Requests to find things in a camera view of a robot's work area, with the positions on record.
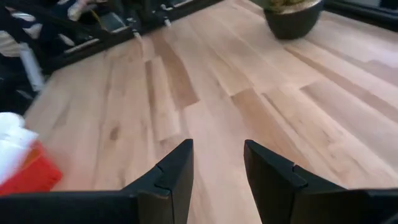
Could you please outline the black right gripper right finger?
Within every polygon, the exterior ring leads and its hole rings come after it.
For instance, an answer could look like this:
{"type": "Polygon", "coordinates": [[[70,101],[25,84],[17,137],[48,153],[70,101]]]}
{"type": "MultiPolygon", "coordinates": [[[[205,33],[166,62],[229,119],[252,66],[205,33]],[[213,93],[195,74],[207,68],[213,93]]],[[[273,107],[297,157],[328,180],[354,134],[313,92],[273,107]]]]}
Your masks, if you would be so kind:
{"type": "Polygon", "coordinates": [[[345,189],[249,139],[244,163],[263,223],[397,223],[397,189],[345,189]]]}

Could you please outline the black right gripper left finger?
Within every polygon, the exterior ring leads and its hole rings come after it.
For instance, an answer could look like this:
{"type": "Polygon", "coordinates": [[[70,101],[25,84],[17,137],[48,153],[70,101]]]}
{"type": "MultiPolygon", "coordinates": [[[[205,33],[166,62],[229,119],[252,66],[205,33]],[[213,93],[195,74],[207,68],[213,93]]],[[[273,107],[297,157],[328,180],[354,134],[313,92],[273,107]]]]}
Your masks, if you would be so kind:
{"type": "Polygon", "coordinates": [[[186,139],[121,190],[2,196],[1,224],[186,223],[193,178],[193,140],[186,139]]]}

